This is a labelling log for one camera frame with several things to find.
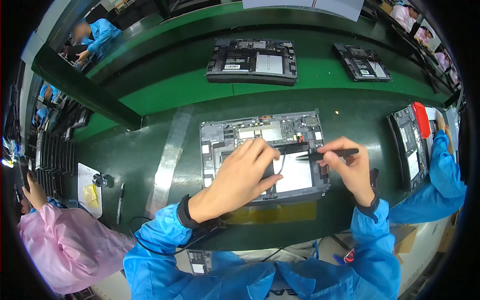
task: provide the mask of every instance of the red cover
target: red cover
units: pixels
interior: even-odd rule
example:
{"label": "red cover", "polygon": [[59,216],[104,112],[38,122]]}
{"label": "red cover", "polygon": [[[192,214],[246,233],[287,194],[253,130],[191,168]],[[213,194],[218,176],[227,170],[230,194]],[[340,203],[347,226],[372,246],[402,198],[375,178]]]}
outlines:
{"label": "red cover", "polygon": [[413,113],[415,113],[415,118],[419,125],[420,134],[423,139],[426,139],[430,136],[430,125],[428,122],[427,111],[425,106],[420,102],[413,102],[412,104]]}

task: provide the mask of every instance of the hand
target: hand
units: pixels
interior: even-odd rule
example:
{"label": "hand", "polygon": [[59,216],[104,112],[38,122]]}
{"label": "hand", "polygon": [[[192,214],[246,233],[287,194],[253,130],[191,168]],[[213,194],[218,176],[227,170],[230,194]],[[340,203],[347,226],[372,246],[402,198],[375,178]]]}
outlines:
{"label": "hand", "polygon": [[188,202],[190,217],[197,223],[221,216],[244,206],[271,188],[283,176],[260,180],[280,152],[264,139],[246,140],[222,164],[212,184]]}
{"label": "hand", "polygon": [[442,115],[437,111],[437,126],[438,130],[445,131],[445,120],[443,119]]}
{"label": "hand", "polygon": [[88,50],[85,50],[84,52],[81,52],[81,53],[77,54],[77,56],[78,56],[77,61],[84,61],[85,59],[87,59],[88,55],[90,55],[90,51],[88,51]]}
{"label": "hand", "polygon": [[[332,150],[357,148],[357,154],[346,156],[345,164]],[[326,143],[317,149],[319,153],[324,153],[324,158],[319,160],[320,166],[328,165],[330,170],[335,169],[342,177],[346,188],[352,192],[357,202],[362,206],[370,206],[375,194],[370,185],[370,168],[368,162],[368,152],[365,146],[357,144],[342,136],[334,141]]]}
{"label": "hand", "polygon": [[24,191],[25,197],[33,205],[33,207],[40,211],[44,204],[47,204],[47,196],[42,186],[38,183],[36,178],[30,175],[30,172],[27,173],[28,185],[30,186],[30,192],[23,186],[22,190]]}
{"label": "hand", "polygon": [[453,140],[452,140],[452,132],[450,131],[450,127],[448,125],[445,125],[445,134],[448,137],[448,148],[447,151],[450,153],[450,155],[453,154]]}

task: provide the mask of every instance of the yellow tape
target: yellow tape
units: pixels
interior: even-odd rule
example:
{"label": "yellow tape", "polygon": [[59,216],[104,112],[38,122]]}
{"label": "yellow tape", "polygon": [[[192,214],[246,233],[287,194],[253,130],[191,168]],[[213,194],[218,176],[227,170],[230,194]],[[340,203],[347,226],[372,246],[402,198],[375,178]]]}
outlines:
{"label": "yellow tape", "polygon": [[315,220],[317,202],[244,206],[222,216],[227,224],[275,224]]}

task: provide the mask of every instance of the black watch strap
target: black watch strap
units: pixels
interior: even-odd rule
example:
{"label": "black watch strap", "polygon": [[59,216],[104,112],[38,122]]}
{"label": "black watch strap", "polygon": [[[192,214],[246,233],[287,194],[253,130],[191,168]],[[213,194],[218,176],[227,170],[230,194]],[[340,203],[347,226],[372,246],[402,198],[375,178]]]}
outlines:
{"label": "black watch strap", "polygon": [[177,209],[177,215],[179,217],[179,221],[182,225],[186,228],[195,229],[199,226],[199,224],[192,220],[190,217],[190,212],[188,210],[188,201],[190,200],[190,196],[186,194],[179,203],[179,207]]}

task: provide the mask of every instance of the pink lab coat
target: pink lab coat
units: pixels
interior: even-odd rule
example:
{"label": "pink lab coat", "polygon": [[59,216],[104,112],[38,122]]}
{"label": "pink lab coat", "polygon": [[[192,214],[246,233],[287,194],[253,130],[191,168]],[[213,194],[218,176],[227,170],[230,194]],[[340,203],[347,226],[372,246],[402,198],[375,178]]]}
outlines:
{"label": "pink lab coat", "polygon": [[415,19],[410,17],[408,13],[408,7],[402,5],[395,5],[393,7],[390,16],[395,19],[407,32],[412,30],[412,26],[415,23]]}
{"label": "pink lab coat", "polygon": [[20,237],[54,292],[81,291],[123,269],[123,257],[135,240],[113,231],[80,208],[45,204],[22,216]]}
{"label": "pink lab coat", "polygon": [[415,36],[421,39],[425,44],[428,44],[430,42],[430,38],[426,35],[426,32],[427,31],[425,29],[419,28]]}
{"label": "pink lab coat", "polygon": [[437,59],[438,66],[440,67],[440,69],[442,69],[442,71],[445,71],[446,69],[448,69],[448,67],[450,67],[450,63],[447,60],[447,58],[445,57],[444,53],[437,52],[437,53],[434,54],[434,56]]}

